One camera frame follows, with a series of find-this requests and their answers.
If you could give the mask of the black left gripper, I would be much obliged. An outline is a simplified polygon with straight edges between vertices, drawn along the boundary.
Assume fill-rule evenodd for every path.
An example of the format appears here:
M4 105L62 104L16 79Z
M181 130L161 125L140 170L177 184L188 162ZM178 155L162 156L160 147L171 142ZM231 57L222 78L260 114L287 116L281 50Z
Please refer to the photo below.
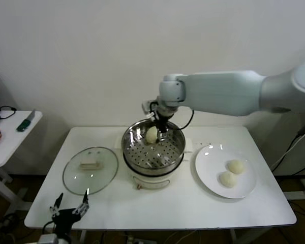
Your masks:
M52 214L52 220L55 224L54 233L57 235L67 235L71 232L74 223L81 220L81 216L84 216L89 209L87 189L84 193L82 203L75 209L63 209L59 211L60 204L62 202L63 193L55 200L54 205L50 207Z

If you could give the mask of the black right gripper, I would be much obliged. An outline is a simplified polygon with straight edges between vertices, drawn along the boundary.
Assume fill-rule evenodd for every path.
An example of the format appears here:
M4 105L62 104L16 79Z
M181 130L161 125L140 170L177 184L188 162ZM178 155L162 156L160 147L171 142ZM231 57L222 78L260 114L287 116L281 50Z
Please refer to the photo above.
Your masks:
M157 133L157 142L163 142L167 139L167 122L168 118L154 111L155 125L159 130Z

